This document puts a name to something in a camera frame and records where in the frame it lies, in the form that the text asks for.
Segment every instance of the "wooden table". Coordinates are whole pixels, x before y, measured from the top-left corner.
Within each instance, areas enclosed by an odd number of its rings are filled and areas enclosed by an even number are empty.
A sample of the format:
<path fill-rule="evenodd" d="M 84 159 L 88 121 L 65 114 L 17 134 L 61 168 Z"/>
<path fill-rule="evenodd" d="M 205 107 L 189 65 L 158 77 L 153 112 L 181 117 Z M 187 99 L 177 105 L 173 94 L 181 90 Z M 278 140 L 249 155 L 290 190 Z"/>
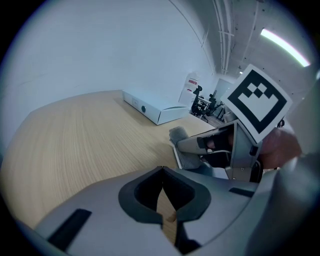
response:
<path fill-rule="evenodd" d="M 213 129 L 189 114 L 155 125 L 122 100 L 121 91 L 63 99 L 31 112 L 12 139 L 0 172 L 11 213 L 31 228 L 86 186 L 145 168 L 178 167 L 169 129 L 188 135 Z M 162 191 L 157 212 L 174 240 L 174 209 Z"/>

